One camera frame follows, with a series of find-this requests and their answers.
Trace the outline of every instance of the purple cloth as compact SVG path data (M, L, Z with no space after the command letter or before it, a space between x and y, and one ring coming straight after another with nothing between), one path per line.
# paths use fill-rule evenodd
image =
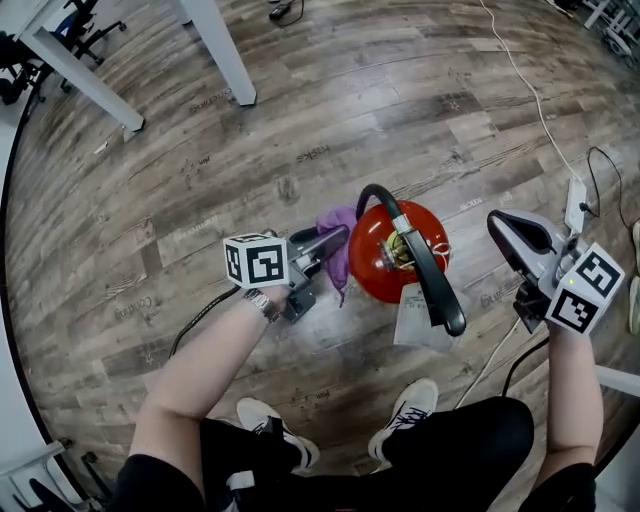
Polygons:
M349 279L349 241L356 225L356 209L351 206L336 208L316 219L318 233L323 234L338 226L349 228L349 240L325 262L329 278L340 294L340 307L344 303L344 287Z

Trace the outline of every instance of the sneaker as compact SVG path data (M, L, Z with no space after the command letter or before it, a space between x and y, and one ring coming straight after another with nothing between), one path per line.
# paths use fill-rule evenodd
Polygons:
M420 379L407 387L396 400L391 420L369 441L369 455L388 463L382 453L382 443L396 430L407 430L427 419L436 410L438 386L431 379Z
M636 276L631 281L629 290L629 330L631 334L640 333L640 294L638 287L640 286L640 277Z
M255 432L256 434L262 432L267 426L269 416L282 419L275 409L255 398L243 398L240 400L237 411L238 418L240 418L240 423L242 423L244 429ZM298 448L302 454L300 457L300 465L294 469L308 469L318 462L320 459L320 450L318 450L318 447L313 442L304 437L294 435L284 421L282 422L282 430L284 440Z
M636 267L640 274L640 220L633 224L633 246L636 248Z

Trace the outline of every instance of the table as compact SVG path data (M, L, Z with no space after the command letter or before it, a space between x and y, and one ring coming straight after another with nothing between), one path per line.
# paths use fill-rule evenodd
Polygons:
M587 19L587 21L585 21L584 23L584 27L586 29L590 29L593 26L593 24L596 22L596 20L603 15L604 10L611 3L611 0L601 0L598 3L598 5L594 5L593 3L591 3L590 0L583 0L582 3L587 7L593 9L591 16L589 16L589 19ZM627 8L633 11L631 16L628 15L628 13L626 12ZM636 8L633 0L627 0L625 2L622 2L620 9L618 9L618 11L616 12L616 15L612 19L610 19L609 28L613 30L613 32L618 34L620 31L624 30L627 27L627 25L629 25L632 18L637 14L638 14L638 9Z
M253 105L256 90L215 0L168 0L181 23L193 20L200 37L240 105ZM76 59L44 27L66 0L2 0L0 30L15 33L38 57L131 131L144 118Z

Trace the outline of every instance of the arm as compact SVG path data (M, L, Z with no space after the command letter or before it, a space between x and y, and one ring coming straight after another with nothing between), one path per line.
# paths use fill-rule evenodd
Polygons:
M560 470L593 464L602 435L602 394L591 341L549 322L547 455L535 487Z
M289 288L262 292L284 308ZM145 400L129 455L163 460L186 474L203 493L200 422L220 400L262 337L268 321L240 300L178 352L161 370Z

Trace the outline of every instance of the watch strap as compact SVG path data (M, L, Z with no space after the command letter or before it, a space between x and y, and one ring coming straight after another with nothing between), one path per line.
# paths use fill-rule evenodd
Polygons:
M257 288L247 290L244 298L257 307L265 316L269 323L272 324L280 316L280 311L275 303Z

